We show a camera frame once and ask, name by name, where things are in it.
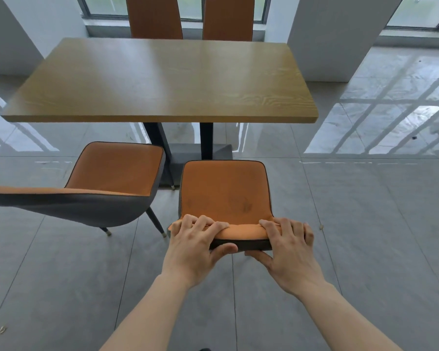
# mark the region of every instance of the orange chair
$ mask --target orange chair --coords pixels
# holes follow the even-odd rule
[[[182,39],[177,0],[126,0],[132,38]]]
[[[230,224],[216,235],[211,249],[234,242],[239,251],[270,250],[267,233],[258,224],[260,219],[273,221],[265,166],[250,160],[189,161],[179,192],[179,217],[185,214]]]
[[[204,40],[252,41],[255,0],[205,0]]]
[[[88,144],[65,188],[0,186],[0,206],[22,208],[107,229],[130,223],[144,212],[165,237],[150,208],[158,191],[164,150],[135,143]]]

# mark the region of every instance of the window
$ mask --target window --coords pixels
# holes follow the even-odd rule
[[[403,0],[387,28],[439,30],[439,0]]]
[[[204,0],[177,0],[182,20],[202,21],[202,3]],[[127,3],[125,0],[78,0],[84,17],[126,19]],[[255,0],[254,22],[266,23],[270,0]]]

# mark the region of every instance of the table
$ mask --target table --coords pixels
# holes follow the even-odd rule
[[[65,38],[9,101],[9,122],[143,122],[166,152],[162,182],[192,159],[232,159],[213,122],[314,123],[284,43]],[[162,122],[200,122],[201,144],[169,145]]]

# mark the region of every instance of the hand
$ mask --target hand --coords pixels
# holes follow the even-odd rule
[[[182,221],[172,226],[161,275],[181,278],[187,288],[199,284],[219,259],[237,252],[233,243],[220,245],[212,252],[209,250],[216,234],[228,226],[229,223],[214,222],[204,215],[197,218],[186,214]]]
[[[259,223],[267,231],[273,258],[263,251],[246,251],[245,254],[262,263],[285,292],[302,301],[306,292],[327,285],[312,252],[314,233],[309,224],[275,218],[275,223],[281,225],[280,235],[273,222],[260,220]]]

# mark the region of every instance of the table base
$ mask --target table base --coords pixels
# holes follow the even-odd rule
[[[171,150],[170,171],[174,179],[174,186],[181,184],[182,170],[188,161],[201,160],[200,144],[169,144]],[[213,160],[232,160],[233,147],[231,144],[213,144]],[[169,173],[164,170],[160,187],[171,187]]]

